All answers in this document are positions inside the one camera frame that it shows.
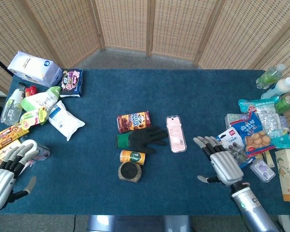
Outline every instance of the robotic hand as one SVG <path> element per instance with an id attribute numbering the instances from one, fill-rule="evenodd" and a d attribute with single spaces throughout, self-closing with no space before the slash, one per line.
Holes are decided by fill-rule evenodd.
<path id="1" fill-rule="evenodd" d="M 39 151 L 33 151 L 26 154 L 33 144 L 27 146 L 15 147 L 7 153 L 3 162 L 0 165 L 0 210 L 5 208 L 7 203 L 12 203 L 15 200 L 28 195 L 36 182 L 34 176 L 28 186 L 23 190 L 13 193 L 13 186 L 18 178 L 19 174 L 23 170 L 25 164 L 32 158 L 34 158 Z"/>
<path id="2" fill-rule="evenodd" d="M 208 157 L 217 176 L 198 179 L 205 183 L 222 182 L 232 189 L 232 199 L 240 210 L 244 223 L 251 232 L 279 232 L 259 200 L 253 194 L 249 183 L 243 183 L 243 172 L 236 163 L 232 154 L 214 137 L 193 138 L 194 142 Z"/>

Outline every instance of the orange can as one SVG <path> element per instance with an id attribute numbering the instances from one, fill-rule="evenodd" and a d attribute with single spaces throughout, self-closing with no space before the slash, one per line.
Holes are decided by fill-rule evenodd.
<path id="1" fill-rule="evenodd" d="M 120 153 L 120 162 L 133 162 L 140 165 L 144 165 L 145 162 L 145 153 L 136 152 L 136 151 L 127 151 L 122 150 Z"/>

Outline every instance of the green plastic bottle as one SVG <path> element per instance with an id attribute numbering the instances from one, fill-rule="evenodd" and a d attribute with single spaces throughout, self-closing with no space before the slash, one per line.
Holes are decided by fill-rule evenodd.
<path id="1" fill-rule="evenodd" d="M 285 68 L 286 66 L 284 64 L 278 64 L 276 67 L 269 68 L 268 71 L 256 80 L 257 88 L 267 89 L 282 77 L 282 71 Z"/>

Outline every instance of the gray carpet floor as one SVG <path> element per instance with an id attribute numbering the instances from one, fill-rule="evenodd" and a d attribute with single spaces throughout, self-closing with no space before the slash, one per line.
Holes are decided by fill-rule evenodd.
<path id="1" fill-rule="evenodd" d="M 110 48 L 96 52 L 75 65 L 75 68 L 197 69 L 198 67 L 190 61 L 159 56 L 147 57 L 141 52 Z M 75 232 L 86 231 L 87 219 L 88 216 L 76 216 Z M 0 232 L 72 232 L 73 225 L 74 215 L 0 215 Z M 247 231 L 240 216 L 196 216 L 192 217 L 192 226 L 197 232 Z M 145 231 L 142 228 L 135 230 L 135 232 Z"/>

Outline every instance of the blue tablecloth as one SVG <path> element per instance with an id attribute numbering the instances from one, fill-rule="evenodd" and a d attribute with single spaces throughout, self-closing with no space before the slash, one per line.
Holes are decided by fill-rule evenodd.
<path id="1" fill-rule="evenodd" d="M 49 122 L 30 128 L 28 138 L 51 149 L 18 179 L 15 190 L 33 175 L 29 196 L 9 204 L 1 213 L 108 215 L 236 215 L 230 188 L 205 184 L 197 175 L 213 176 L 211 164 L 194 144 L 194 136 L 216 136 L 225 130 L 227 113 L 240 113 L 237 101 L 258 99 L 262 90 L 258 70 L 84 70 L 82 98 L 62 99 L 86 125 L 67 142 Z M 10 92 L 22 81 L 14 77 Z M 38 86 L 38 91 L 47 88 Z M 166 116 L 179 115 L 187 143 L 184 153 L 170 146 L 152 146 L 138 183 L 118 179 L 116 116 L 148 110 L 152 125 L 166 128 Z M 6 126 L 0 124 L 0 130 Z M 269 214 L 290 214 L 277 174 L 261 182 L 249 168 L 244 181 Z"/>

